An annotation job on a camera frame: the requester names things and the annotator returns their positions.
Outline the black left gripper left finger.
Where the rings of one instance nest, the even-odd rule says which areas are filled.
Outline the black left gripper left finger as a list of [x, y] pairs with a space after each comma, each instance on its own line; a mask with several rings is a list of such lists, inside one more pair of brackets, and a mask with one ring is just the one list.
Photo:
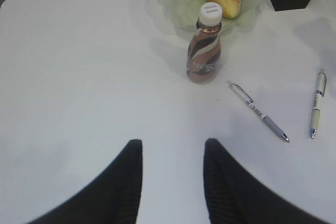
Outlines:
[[32, 222], [136, 223], [142, 181], [142, 141], [130, 140], [90, 184]]

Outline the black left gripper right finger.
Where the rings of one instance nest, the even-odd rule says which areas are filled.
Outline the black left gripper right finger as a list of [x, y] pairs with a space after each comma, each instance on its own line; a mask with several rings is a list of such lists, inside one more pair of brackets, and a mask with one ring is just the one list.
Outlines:
[[203, 185], [211, 223], [333, 223], [332, 168], [296, 148], [268, 150], [248, 166], [209, 138]]

